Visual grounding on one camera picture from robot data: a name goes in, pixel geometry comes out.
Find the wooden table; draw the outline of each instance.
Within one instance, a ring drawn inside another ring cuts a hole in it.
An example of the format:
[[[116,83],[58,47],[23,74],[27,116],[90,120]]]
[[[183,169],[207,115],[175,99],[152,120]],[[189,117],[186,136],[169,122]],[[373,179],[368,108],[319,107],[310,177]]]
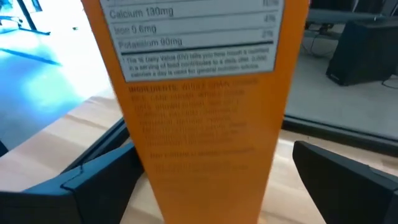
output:
[[[112,89],[80,107],[0,157],[0,190],[21,191],[51,179],[90,147],[121,118]],[[281,131],[259,223],[325,223],[300,180],[292,160],[296,140],[304,140],[377,169],[398,175],[398,159]],[[123,224],[163,223],[150,183],[143,175],[131,195]]]

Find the desk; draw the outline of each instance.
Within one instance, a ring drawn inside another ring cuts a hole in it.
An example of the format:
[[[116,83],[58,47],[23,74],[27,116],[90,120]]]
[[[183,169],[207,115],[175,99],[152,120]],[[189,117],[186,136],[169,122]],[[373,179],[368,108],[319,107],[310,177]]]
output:
[[[77,109],[0,158],[0,190],[21,191],[55,177],[121,116],[110,87],[91,97]],[[307,141],[398,175],[397,158],[281,131],[262,203],[260,224],[325,223],[305,190],[292,160],[293,142],[296,140]],[[145,175],[137,183],[121,223],[163,223]]]

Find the light wood surface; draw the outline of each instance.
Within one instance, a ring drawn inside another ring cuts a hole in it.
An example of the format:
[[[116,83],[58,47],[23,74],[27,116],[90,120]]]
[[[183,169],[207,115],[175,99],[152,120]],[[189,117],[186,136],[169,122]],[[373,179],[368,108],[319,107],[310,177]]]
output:
[[[112,89],[80,107],[0,158],[0,190],[21,191],[58,175],[121,118]],[[281,131],[260,224],[325,223],[292,160],[293,142],[304,140],[377,169],[398,175],[398,159],[301,134]],[[122,224],[163,223],[150,183],[143,175],[131,195]]]

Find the orange box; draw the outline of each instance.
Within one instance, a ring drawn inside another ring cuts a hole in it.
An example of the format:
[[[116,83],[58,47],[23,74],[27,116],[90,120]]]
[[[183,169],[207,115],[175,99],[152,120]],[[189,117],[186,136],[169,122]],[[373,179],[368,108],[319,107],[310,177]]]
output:
[[[165,222],[255,224],[307,0],[83,0]]]

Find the nutrition facts label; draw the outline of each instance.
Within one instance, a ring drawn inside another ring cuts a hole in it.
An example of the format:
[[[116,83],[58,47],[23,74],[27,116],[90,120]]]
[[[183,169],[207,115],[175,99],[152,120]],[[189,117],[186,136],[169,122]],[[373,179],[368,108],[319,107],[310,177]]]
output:
[[[271,72],[284,0],[100,0],[127,82]]]

